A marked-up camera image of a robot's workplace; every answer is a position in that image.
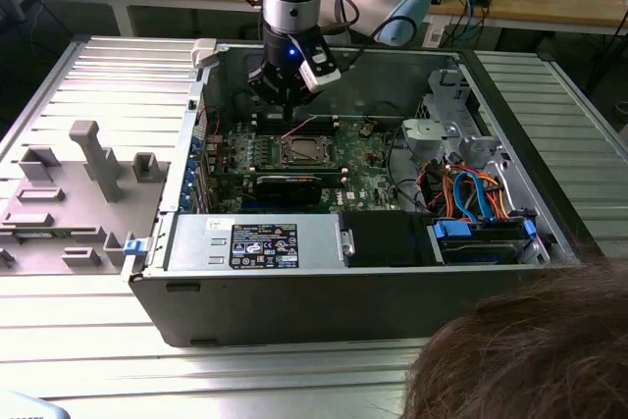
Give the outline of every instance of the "slotted metal surface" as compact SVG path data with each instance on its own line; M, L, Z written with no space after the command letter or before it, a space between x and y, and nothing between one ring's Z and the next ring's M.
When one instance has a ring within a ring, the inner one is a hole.
M0 390L73 419L129 417L138 404L141 417L398 417L425 343L174 348L117 275L0 277L0 313Z
M190 85L193 40L92 37L73 44L30 101L15 139L0 148L0 211L24 177L29 145L50 146L59 160L83 161L68 138L75 120L95 120L103 146L119 161L153 152L172 161Z
M556 64L534 54L477 56L604 254L628 256L625 143Z

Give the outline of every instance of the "floor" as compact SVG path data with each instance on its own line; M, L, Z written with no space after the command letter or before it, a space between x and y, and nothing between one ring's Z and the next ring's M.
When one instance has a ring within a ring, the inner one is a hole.
M75 34L117 35L118 29L109 7L92 4L46 4ZM29 98L45 79L69 38L52 17L37 4L25 5L26 21L20 25L0 21L0 135L20 114ZM149 37L219 37L256 39L257 18L241 12L198 12L195 26L191 11L183 9L133 8L138 34ZM425 26L418 35L418 44ZM466 45L473 49L495 49L500 30L484 28L482 34ZM500 42L500 49L526 51L539 41L533 31L509 30ZM592 67L599 60L603 38L598 35L557 33L546 37L537 51L550 53L580 86L586 83ZM615 111L615 103L628 100L625 87L628 58L621 58L598 87L592 101L616 128L628 117Z

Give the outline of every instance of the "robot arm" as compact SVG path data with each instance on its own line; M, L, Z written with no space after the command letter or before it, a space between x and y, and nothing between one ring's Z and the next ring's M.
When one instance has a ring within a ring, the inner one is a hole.
M283 107L287 120L292 117L293 107L310 102L325 86L340 79L340 67L319 27L320 22L340 22L335 7L339 1L263 0L264 58L260 67L249 74L248 82L268 104ZM361 17L353 26L357 31L370 34L393 15L408 16L419 24L430 4L430 0L374 1L354 0ZM376 40L403 44L409 37L402 30L402 26L389 25Z

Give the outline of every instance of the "power supply label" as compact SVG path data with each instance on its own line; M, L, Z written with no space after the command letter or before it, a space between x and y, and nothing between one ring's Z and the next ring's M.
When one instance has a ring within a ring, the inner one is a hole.
M297 268L296 225L233 225L229 265L233 269Z

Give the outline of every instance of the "side panel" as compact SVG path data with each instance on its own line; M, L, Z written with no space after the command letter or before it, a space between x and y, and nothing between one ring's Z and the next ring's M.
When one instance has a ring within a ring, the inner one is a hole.
M431 336L530 271L138 278L131 289L172 346Z

